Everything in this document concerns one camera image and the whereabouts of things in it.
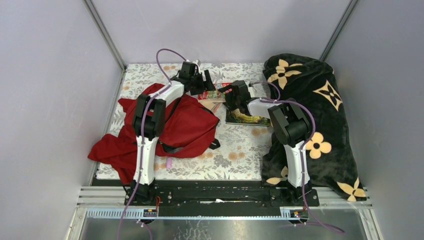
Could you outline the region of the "red treehouse paperback book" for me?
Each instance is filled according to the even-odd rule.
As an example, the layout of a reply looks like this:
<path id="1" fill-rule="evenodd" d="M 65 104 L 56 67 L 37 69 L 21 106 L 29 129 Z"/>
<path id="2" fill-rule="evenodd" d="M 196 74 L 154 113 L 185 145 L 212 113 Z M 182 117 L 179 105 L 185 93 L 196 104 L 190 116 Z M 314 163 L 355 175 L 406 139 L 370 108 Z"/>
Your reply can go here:
<path id="1" fill-rule="evenodd" d="M 224 103 L 225 100 L 225 94 L 229 93 L 230 90 L 225 91 L 224 93 L 218 91 L 218 89 L 224 88 L 228 85 L 230 85 L 230 82 L 222 82 L 222 83 L 215 83 L 215 90 L 211 91 L 205 91 L 197 96 L 197 99 L 200 102 L 212 102 L 212 103 Z"/>

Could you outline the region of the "red student backpack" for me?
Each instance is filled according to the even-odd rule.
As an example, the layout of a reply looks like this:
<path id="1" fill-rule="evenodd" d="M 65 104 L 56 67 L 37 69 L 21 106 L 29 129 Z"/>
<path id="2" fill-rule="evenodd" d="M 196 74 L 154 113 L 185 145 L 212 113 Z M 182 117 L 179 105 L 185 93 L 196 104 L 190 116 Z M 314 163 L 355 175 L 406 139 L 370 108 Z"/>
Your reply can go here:
<path id="1" fill-rule="evenodd" d="M 125 112 L 125 118 L 117 137 L 117 150 L 121 154 L 135 154 L 137 141 L 132 122 L 137 101 L 121 98 L 118 102 Z M 221 143 L 215 138 L 219 121 L 196 98 L 183 95 L 166 107 L 164 129 L 155 147 L 155 154 L 159 157 L 195 158 L 207 149 L 220 148 Z"/>

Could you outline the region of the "white palm leaf book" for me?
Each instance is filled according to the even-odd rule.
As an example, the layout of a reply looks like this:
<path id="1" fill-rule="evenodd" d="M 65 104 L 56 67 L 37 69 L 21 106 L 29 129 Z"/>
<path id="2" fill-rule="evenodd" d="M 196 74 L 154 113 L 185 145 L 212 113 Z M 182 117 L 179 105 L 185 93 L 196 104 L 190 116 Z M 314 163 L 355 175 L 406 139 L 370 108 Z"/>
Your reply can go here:
<path id="1" fill-rule="evenodd" d="M 205 108 L 210 110 L 213 114 L 216 113 L 220 105 L 223 103 L 222 99 L 200 99 L 198 102 Z"/>

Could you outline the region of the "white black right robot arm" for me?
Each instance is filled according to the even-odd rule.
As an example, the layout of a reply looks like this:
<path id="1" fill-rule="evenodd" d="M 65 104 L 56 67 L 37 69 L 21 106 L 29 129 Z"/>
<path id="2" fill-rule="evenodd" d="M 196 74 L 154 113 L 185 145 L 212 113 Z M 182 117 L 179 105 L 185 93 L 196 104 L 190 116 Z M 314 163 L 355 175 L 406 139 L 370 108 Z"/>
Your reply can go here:
<path id="1" fill-rule="evenodd" d="M 287 201 L 293 206 L 307 199 L 306 143 L 315 133 L 315 121 L 311 112 L 295 100 L 276 100 L 253 97 L 252 88 L 245 81 L 237 80 L 218 89 L 224 94 L 224 105 L 230 111 L 238 109 L 247 116 L 270 119 L 276 139 L 284 146 L 291 189 Z"/>

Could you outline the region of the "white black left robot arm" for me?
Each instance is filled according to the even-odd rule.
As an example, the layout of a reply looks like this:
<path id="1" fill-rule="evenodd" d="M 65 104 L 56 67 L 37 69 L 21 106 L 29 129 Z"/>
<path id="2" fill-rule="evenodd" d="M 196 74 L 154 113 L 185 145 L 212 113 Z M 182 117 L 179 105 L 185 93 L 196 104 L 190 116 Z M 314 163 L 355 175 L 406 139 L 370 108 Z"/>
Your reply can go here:
<path id="1" fill-rule="evenodd" d="M 154 162 L 156 145 L 166 123 L 166 108 L 186 93 L 201 93 L 213 88 L 207 70 L 200 71 L 200 60 L 185 60 L 177 75 L 159 90 L 136 99 L 132 120 L 137 144 L 136 169 L 127 192 L 126 205 L 148 206 L 155 200 Z"/>

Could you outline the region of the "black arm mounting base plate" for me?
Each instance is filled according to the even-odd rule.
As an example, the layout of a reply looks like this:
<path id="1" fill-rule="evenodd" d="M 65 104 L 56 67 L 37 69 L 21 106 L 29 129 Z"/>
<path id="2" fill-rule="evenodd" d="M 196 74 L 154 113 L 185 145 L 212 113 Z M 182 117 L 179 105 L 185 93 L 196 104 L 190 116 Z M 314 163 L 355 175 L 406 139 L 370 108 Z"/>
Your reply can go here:
<path id="1" fill-rule="evenodd" d="M 282 217 L 282 210 L 302 211 L 320 205 L 310 186 L 293 190 L 287 183 L 265 186 L 259 181 L 155 180 L 149 186 L 123 186 L 125 203 L 152 206 L 159 217 Z"/>

